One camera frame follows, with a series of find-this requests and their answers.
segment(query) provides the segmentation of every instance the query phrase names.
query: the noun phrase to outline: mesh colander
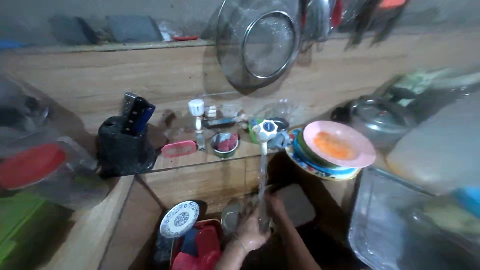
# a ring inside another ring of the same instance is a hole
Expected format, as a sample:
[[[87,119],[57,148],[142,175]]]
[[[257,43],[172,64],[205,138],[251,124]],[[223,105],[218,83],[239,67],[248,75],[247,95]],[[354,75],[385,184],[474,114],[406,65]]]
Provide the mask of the mesh colander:
[[[295,7],[282,0],[226,0],[220,9],[216,50],[227,79],[237,87],[263,87],[279,78],[297,55]]]

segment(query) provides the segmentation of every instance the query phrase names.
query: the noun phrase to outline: stack of plates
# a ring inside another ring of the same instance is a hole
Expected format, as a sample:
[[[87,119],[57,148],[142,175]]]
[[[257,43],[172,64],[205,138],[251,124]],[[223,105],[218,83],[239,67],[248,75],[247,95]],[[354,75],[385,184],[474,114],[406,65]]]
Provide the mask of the stack of plates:
[[[346,141],[355,155],[349,159],[338,159],[322,152],[314,143],[319,132],[327,132]],[[332,122],[316,121],[288,133],[289,141],[285,150],[288,156],[302,169],[327,180],[343,181],[357,176],[363,167],[375,161],[375,149],[362,134],[349,126]]]

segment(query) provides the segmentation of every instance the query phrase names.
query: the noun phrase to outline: pink soap dish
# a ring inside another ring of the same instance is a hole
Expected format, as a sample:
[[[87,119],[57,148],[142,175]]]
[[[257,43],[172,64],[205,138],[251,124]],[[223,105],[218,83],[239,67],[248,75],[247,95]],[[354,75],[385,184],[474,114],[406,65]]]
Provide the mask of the pink soap dish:
[[[197,151],[197,144],[194,141],[183,141],[173,144],[167,144],[162,147],[162,155],[165,158],[176,158],[190,155]]]

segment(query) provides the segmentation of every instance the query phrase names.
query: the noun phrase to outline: metal pot lid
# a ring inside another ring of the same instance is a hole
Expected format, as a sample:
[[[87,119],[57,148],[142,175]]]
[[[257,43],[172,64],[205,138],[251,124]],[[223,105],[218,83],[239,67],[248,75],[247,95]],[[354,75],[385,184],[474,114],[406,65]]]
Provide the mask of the metal pot lid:
[[[415,126],[407,109],[382,98],[364,97],[354,101],[351,114],[378,131],[405,132]]]

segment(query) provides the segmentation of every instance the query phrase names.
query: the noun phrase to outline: hand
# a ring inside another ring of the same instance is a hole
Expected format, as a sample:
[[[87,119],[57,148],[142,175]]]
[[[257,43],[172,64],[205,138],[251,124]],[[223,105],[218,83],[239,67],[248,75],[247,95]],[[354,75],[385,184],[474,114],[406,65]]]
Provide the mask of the hand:
[[[265,201],[270,215],[275,219],[288,218],[283,201],[273,194],[265,194]]]
[[[246,252],[259,249],[270,237],[270,230],[263,233],[258,223],[258,207],[249,215],[243,217],[235,230],[238,240]]]

